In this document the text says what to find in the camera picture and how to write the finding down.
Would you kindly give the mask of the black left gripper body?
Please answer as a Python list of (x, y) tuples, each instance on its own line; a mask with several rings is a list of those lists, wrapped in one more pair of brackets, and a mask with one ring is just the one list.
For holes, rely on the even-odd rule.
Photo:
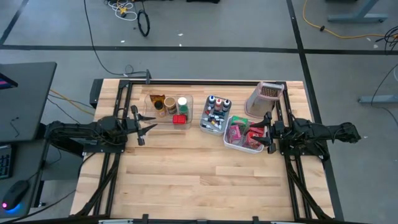
[(126, 126), (125, 129), (127, 130), (128, 134), (136, 133), (138, 135), (138, 137), (141, 138), (144, 135), (144, 133), (141, 130), (140, 121), (142, 121), (144, 119), (144, 117), (143, 117), (143, 115), (141, 115), (138, 112), (136, 105), (131, 106), (131, 112), (132, 112), (133, 118), (126, 117), (124, 119), (125, 126)]

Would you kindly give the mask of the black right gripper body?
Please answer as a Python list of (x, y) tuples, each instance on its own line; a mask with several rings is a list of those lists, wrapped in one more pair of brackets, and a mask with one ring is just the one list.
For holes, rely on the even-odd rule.
[(267, 112), (264, 116), (264, 120), (266, 122), (266, 127), (268, 130), (267, 137), (269, 138), (269, 142), (273, 143), (274, 139), (281, 139), (284, 134), (284, 122), (283, 121), (275, 121), (274, 124), (271, 124), (272, 121), (272, 113)]

